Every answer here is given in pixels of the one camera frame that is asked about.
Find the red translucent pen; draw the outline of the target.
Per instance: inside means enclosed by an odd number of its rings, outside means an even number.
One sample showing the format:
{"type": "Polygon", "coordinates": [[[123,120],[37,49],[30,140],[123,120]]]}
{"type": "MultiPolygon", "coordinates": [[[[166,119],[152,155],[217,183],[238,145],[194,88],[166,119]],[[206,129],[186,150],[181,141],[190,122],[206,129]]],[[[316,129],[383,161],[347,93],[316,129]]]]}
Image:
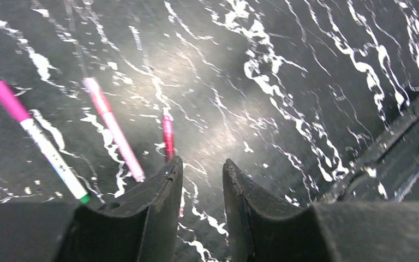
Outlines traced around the red translucent pen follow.
{"type": "Polygon", "coordinates": [[[172,120],[169,115],[163,115],[163,136],[165,142],[166,159],[169,161],[175,156],[172,120]]]}

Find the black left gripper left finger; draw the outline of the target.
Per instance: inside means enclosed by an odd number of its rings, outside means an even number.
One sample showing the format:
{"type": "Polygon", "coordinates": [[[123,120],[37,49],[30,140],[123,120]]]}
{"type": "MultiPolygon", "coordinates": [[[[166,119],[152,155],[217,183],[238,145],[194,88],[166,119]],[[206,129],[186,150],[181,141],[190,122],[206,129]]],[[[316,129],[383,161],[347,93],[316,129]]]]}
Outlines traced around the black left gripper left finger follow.
{"type": "Polygon", "coordinates": [[[0,261],[173,261],[182,186],[175,156],[100,207],[0,204],[0,261]]]}

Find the light pink pen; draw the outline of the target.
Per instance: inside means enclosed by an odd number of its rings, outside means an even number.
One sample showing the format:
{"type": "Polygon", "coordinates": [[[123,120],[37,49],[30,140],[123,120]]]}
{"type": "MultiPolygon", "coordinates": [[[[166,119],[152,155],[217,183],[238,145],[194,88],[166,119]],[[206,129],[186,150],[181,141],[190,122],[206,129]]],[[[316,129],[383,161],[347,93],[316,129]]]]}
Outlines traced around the light pink pen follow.
{"type": "Polygon", "coordinates": [[[143,182],[146,177],[145,173],[136,158],[129,142],[125,138],[111,108],[110,103],[103,94],[100,85],[95,78],[84,78],[82,84],[88,89],[91,99],[97,109],[97,112],[104,120],[106,126],[112,134],[114,142],[136,182],[143,182]]]}

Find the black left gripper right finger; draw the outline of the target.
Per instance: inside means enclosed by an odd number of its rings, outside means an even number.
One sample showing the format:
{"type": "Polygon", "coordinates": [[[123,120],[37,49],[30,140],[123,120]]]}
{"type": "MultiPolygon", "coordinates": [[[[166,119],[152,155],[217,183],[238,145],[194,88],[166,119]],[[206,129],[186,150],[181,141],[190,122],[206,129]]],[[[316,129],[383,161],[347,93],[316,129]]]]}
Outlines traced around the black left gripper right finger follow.
{"type": "Polygon", "coordinates": [[[419,202],[313,203],[276,197],[223,166],[233,261],[419,261],[419,202]]]}

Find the magenta pen cap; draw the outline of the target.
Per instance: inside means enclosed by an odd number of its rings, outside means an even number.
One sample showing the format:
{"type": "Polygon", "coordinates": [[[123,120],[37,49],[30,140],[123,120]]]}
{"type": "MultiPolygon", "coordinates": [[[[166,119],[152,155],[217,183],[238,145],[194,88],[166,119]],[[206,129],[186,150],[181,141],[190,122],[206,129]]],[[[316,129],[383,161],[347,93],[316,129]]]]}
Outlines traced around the magenta pen cap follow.
{"type": "Polygon", "coordinates": [[[18,123],[32,118],[5,81],[0,81],[0,105],[18,123]]]}

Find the white green-ended marker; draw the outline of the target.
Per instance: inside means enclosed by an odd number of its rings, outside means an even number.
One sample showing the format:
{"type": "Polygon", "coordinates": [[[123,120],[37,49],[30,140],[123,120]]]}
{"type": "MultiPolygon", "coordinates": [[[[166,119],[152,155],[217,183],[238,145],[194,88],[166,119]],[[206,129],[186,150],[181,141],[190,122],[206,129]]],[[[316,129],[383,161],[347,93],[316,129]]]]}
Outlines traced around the white green-ended marker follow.
{"type": "Polygon", "coordinates": [[[19,122],[20,126],[27,132],[33,142],[39,147],[41,153],[46,157],[55,172],[70,190],[72,195],[81,203],[86,204],[90,201],[89,193],[71,171],[59,151],[54,147],[50,139],[44,134],[42,129],[32,118],[27,118],[19,122]]]}

